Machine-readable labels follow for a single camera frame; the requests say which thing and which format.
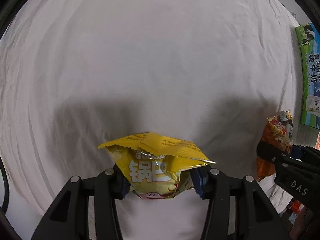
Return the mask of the orange panda snack packet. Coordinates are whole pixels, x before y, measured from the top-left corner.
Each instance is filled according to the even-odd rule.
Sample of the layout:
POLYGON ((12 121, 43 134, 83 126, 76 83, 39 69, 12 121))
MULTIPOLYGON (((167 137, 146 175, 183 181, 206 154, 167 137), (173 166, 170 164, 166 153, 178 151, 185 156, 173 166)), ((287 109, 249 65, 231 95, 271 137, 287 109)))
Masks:
MULTIPOLYGON (((293 116, 290 110, 267 118, 260 142, 266 142, 290 155, 293 146, 293 116)), ((257 180, 275 174, 275 165, 257 156, 257 180)))

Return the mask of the yellow snack packet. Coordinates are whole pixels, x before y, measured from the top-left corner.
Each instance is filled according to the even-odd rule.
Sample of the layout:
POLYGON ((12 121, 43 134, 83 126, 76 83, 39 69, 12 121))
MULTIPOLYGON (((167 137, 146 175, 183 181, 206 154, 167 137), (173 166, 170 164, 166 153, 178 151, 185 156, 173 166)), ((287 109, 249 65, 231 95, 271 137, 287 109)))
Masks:
POLYGON ((190 171, 213 163, 193 142, 155 132, 128 135, 99 148, 110 154, 130 190, 142 199, 170 199, 192 189, 190 171))

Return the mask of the open cardboard box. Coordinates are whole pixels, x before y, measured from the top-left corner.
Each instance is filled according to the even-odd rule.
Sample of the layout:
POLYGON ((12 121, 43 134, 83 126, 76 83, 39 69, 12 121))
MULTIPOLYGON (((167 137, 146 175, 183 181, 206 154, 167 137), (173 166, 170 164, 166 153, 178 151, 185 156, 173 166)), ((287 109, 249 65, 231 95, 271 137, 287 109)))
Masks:
POLYGON ((295 28, 303 71, 301 123, 319 129, 319 33, 312 23, 295 28))

